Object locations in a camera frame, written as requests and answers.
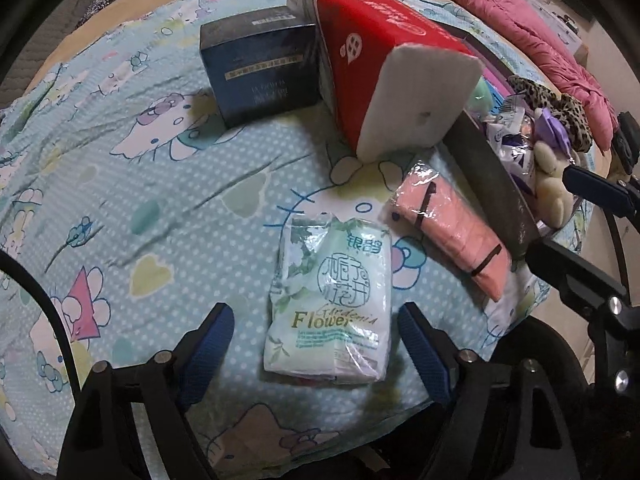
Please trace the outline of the cream plush purple dress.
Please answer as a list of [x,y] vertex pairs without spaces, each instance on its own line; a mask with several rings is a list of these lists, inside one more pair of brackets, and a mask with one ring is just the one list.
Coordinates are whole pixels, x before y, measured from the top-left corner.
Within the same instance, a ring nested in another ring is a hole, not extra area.
[[534,111],[533,153],[538,216],[549,228],[561,229],[574,209],[574,195],[563,183],[564,169],[576,164],[578,156],[565,127],[547,107]]

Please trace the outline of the leopard print scrunchie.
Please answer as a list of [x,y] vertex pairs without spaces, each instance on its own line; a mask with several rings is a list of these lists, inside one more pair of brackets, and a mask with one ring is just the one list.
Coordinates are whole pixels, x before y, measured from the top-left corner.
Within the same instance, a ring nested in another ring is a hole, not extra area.
[[531,110],[548,108],[551,115],[565,128],[570,145],[576,152],[588,152],[592,145],[592,133],[582,103],[574,96],[559,96],[538,82],[512,75],[506,78],[510,87],[523,97]]

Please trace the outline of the green floral tissue pack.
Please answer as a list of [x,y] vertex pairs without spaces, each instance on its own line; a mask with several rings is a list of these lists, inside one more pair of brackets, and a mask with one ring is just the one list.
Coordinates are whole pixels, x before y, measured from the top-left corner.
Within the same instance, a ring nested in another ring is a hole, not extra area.
[[390,355],[390,231],[332,214],[283,228],[264,367],[341,384],[380,382]]

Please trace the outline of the white blue snack packet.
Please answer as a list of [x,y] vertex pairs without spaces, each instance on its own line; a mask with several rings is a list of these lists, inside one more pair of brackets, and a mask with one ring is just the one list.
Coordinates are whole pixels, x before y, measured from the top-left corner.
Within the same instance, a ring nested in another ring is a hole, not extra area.
[[521,96],[508,96],[498,114],[484,122],[488,144],[520,190],[535,195],[534,121]]

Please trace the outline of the green sponge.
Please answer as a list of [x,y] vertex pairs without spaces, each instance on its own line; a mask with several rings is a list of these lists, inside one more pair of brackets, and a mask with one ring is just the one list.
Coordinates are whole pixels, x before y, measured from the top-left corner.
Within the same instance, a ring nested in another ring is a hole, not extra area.
[[485,116],[493,106],[494,100],[492,99],[488,83],[483,76],[480,76],[468,102],[466,102],[465,109],[470,114]]

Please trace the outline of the dark clothes on chair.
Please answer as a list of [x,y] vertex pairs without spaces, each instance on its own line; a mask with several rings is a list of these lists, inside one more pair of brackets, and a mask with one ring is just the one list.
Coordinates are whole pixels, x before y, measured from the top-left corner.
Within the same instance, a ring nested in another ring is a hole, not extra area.
[[618,127],[614,132],[612,148],[626,174],[634,172],[639,161],[640,128],[631,112],[621,112],[617,116]]

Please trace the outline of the purple tray box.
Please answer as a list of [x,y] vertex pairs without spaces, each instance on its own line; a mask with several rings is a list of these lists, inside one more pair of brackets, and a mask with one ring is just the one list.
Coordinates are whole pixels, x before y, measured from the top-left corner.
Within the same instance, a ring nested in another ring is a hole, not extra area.
[[[446,25],[445,30],[453,34],[454,38],[460,39],[478,57],[480,76],[483,76],[485,66],[499,72],[504,78],[512,74],[488,47],[469,32],[452,25]],[[536,196],[527,195],[520,190],[488,144],[484,122],[488,121],[489,116],[497,114],[498,112],[490,110],[485,116],[474,115],[464,108],[444,137],[444,143],[480,201],[489,226],[506,246],[511,257],[520,260],[531,242],[539,237],[549,237],[560,229],[551,229],[544,224],[538,216]],[[579,154],[577,156],[576,165],[586,168],[585,157]],[[570,219],[579,206],[582,206],[582,199],[574,195],[574,209]]]

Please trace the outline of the pink cloth pack in plastic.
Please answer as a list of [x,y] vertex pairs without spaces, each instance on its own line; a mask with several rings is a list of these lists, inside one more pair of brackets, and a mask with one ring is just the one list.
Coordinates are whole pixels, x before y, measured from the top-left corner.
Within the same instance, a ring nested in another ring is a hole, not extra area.
[[385,206],[392,229],[392,284],[408,290],[426,265],[425,244],[470,278],[488,298],[506,289],[511,257],[497,234],[449,181],[419,160]]

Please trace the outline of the white drawer cabinet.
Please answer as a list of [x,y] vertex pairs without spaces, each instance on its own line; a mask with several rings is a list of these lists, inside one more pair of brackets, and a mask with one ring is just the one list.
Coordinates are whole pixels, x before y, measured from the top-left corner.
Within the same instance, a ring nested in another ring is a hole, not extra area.
[[526,0],[540,18],[554,31],[562,44],[581,66],[587,65],[589,49],[579,36],[579,28],[571,16],[551,0]]

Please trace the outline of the Hello Kitty blue bedsheet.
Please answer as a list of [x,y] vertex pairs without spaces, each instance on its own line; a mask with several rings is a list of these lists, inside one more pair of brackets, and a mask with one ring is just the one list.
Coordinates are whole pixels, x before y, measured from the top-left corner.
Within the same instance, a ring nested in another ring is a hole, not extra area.
[[296,214],[387,224],[392,299],[483,358],[549,286],[520,272],[501,304],[390,210],[416,161],[365,165],[323,104],[226,130],[198,52],[201,24],[285,0],[175,0],[51,67],[1,122],[1,247],[61,315],[80,376],[174,348],[218,301],[235,333],[195,437],[224,479],[359,479],[356,447],[427,407],[403,346],[384,382],[306,386],[268,374],[270,288]]

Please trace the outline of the pink quilt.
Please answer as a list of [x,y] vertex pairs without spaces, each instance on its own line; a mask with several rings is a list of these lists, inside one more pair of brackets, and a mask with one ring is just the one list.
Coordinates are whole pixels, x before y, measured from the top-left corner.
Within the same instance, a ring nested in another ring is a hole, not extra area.
[[523,51],[561,92],[582,103],[598,147],[611,148],[615,110],[597,79],[562,44],[525,0],[452,0]]

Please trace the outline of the red tissue box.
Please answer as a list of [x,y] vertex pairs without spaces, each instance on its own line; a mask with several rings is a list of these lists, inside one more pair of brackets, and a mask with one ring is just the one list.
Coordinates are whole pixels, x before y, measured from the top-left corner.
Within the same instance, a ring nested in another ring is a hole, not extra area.
[[431,148],[463,112],[483,64],[399,0],[286,0],[318,27],[320,93],[362,162]]

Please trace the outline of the dark blue cosmetic box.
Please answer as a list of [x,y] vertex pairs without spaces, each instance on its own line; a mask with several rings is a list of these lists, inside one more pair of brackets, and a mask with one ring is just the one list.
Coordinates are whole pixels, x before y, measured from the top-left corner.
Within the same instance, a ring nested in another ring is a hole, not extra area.
[[317,25],[287,6],[201,24],[200,53],[228,128],[316,104]]

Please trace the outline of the grey quilted sofa cover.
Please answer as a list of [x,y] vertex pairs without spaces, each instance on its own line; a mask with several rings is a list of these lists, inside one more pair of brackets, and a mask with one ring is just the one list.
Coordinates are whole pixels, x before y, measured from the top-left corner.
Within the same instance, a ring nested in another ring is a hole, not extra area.
[[43,21],[2,80],[2,108],[9,106],[25,92],[46,58],[77,27],[92,2],[63,0]]

